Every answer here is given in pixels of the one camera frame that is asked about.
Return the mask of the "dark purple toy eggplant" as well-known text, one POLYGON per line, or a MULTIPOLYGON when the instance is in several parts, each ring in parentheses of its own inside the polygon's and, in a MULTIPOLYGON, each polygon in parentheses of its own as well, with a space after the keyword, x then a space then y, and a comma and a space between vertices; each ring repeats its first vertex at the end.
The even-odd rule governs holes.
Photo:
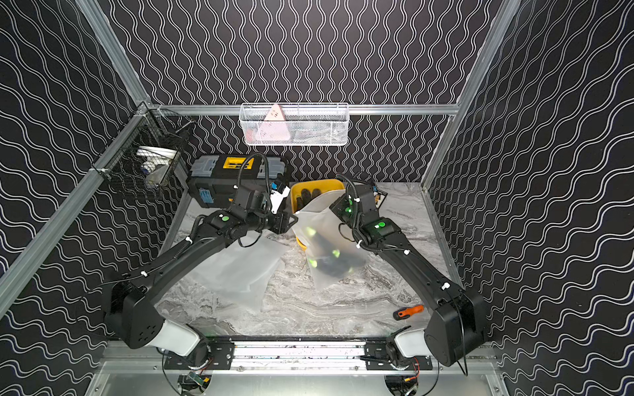
POLYGON ((308 257, 307 262, 312 270, 329 277, 344 277, 353 271, 352 266, 336 257, 308 257))
POLYGON ((335 258, 340 257, 340 250, 323 234, 310 226, 306 226, 304 230, 306 237, 305 245, 315 256, 335 258))

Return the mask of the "clear zip-top bag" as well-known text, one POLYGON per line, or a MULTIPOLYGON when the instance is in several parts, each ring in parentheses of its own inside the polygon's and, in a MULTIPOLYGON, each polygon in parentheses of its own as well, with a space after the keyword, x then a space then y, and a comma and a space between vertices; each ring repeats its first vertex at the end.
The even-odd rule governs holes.
MULTIPOLYGON (((323 290, 347 277, 350 277, 356 272, 361 272, 363 268, 366 267, 366 265, 368 264, 368 253, 356 247, 356 244, 352 241, 351 232, 343 229, 340 223, 341 221, 336 217, 335 228, 332 231, 324 232, 321 234, 323 234, 329 241, 337 246, 337 248, 341 252, 341 255, 338 259, 347 262, 350 266, 353 267, 353 271, 344 277, 329 277, 317 272, 316 270, 312 270, 307 262, 310 269, 310 274, 317 290, 323 290)), ((305 250, 305 256, 306 261, 308 257, 317 257, 307 247, 305 250)))

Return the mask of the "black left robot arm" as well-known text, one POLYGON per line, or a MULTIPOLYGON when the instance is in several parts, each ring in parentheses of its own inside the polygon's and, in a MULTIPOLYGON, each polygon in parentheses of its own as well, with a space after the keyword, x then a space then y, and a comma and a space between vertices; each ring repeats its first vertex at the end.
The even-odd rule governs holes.
POLYGON ((266 187, 235 185, 226 209, 197 219, 188 236, 143 266, 102 284, 102 312, 108 329, 130 349, 155 347, 181 356, 188 366, 209 359, 205 335, 166 319, 155 304, 179 280, 248 232, 284 234, 297 217, 283 209, 291 189, 275 181, 266 187))

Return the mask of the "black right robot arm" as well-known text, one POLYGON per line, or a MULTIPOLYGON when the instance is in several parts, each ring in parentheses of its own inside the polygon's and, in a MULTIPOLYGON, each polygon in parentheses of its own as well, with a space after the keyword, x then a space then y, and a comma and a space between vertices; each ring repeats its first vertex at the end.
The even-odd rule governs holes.
POLYGON ((330 206, 360 249, 388 262, 432 310, 424 341, 436 360, 451 366, 487 340, 486 303, 475 290, 451 281, 418 252, 392 219, 380 215, 374 187, 353 182, 330 206))

